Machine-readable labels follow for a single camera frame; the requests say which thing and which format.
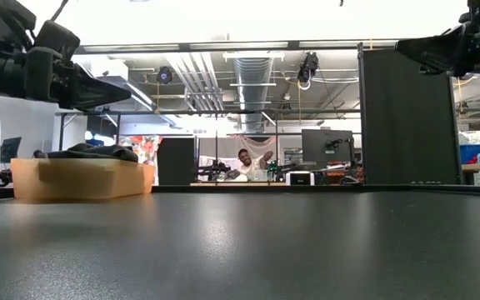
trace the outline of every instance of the ceiling duct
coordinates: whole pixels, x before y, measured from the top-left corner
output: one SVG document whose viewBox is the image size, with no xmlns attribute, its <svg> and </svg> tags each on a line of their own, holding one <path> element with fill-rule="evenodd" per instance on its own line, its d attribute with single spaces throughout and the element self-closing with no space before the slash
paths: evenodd
<svg viewBox="0 0 480 300">
<path fill-rule="evenodd" d="M 196 93 L 196 83 L 192 81 L 190 75 L 187 74 L 186 66 L 184 65 L 183 60 L 178 56 L 178 54 L 166 54 L 166 59 L 170 63 L 170 66 L 175 70 L 175 73 L 184 83 L 185 88 L 191 94 Z M 193 95 L 192 98 L 196 102 L 197 109 L 199 110 L 209 110 L 210 107 L 207 106 L 205 100 L 199 95 Z M 190 104 L 187 97 L 185 97 L 186 104 L 193 110 L 194 107 Z"/>
<path fill-rule="evenodd" d="M 268 86 L 255 86 L 270 82 L 273 67 L 273 58 L 236 58 L 234 71 L 237 83 L 249 86 L 238 87 L 240 108 L 253 110 L 264 109 L 264 102 L 268 95 Z M 241 116 L 242 129 L 246 132 L 261 132 L 263 116 L 260 113 L 250 113 Z"/>
</svg>

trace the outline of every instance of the black table surface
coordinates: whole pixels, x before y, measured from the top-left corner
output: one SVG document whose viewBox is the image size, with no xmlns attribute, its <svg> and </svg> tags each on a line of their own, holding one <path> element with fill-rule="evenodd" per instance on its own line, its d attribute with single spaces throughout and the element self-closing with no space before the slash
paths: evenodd
<svg viewBox="0 0 480 300">
<path fill-rule="evenodd" d="M 480 299 L 480 197 L 0 201 L 0 299 Z"/>
</svg>

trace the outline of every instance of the black partition panel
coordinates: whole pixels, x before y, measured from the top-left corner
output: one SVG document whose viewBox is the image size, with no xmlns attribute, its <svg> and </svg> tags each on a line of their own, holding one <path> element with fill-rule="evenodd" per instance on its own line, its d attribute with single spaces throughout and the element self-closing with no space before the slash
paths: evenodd
<svg viewBox="0 0 480 300">
<path fill-rule="evenodd" d="M 193 181 L 194 139 L 165 137 L 158 147 L 158 185 L 189 186 Z"/>
<path fill-rule="evenodd" d="M 393 50 L 362 51 L 362 150 L 366 183 L 461 183 L 453 90 Z"/>
</svg>

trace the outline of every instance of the fluorescent light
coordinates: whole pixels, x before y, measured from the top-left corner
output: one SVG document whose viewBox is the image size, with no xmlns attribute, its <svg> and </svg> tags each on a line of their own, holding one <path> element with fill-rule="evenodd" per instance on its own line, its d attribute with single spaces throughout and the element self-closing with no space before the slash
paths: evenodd
<svg viewBox="0 0 480 300">
<path fill-rule="evenodd" d="M 190 44 L 192 50 L 287 48 L 288 42 L 202 42 Z"/>
<path fill-rule="evenodd" d="M 232 104 L 242 104 L 243 102 L 233 102 Z M 249 103 L 251 104 L 272 104 L 272 102 L 270 101 L 255 101 L 255 102 L 252 102 L 250 101 Z"/>
<path fill-rule="evenodd" d="M 347 41 L 307 41 L 299 42 L 300 48 L 356 48 L 359 43 L 364 43 L 364 47 L 391 47 L 398 40 L 347 40 Z"/>
<path fill-rule="evenodd" d="M 177 44 L 148 44 L 148 45 L 105 45 L 105 46 L 82 46 L 87 53 L 133 53 L 133 52 L 158 52 L 178 51 Z"/>
<path fill-rule="evenodd" d="M 227 61 L 229 58 L 281 58 L 284 59 L 284 52 L 260 52 L 260 51 L 244 51 L 244 52 L 225 52 L 223 58 Z"/>
<path fill-rule="evenodd" d="M 276 83 L 231 83 L 230 87 L 276 87 Z"/>
</svg>

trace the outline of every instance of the black cloth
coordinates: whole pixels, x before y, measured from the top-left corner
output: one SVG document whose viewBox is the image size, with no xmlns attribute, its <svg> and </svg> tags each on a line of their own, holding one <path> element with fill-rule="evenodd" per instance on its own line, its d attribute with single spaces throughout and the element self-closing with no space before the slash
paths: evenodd
<svg viewBox="0 0 480 300">
<path fill-rule="evenodd" d="M 47 153 L 47 158 L 114 158 L 138 163 L 138 155 L 130 147 L 119 145 L 94 147 L 79 143 L 66 151 Z"/>
</svg>

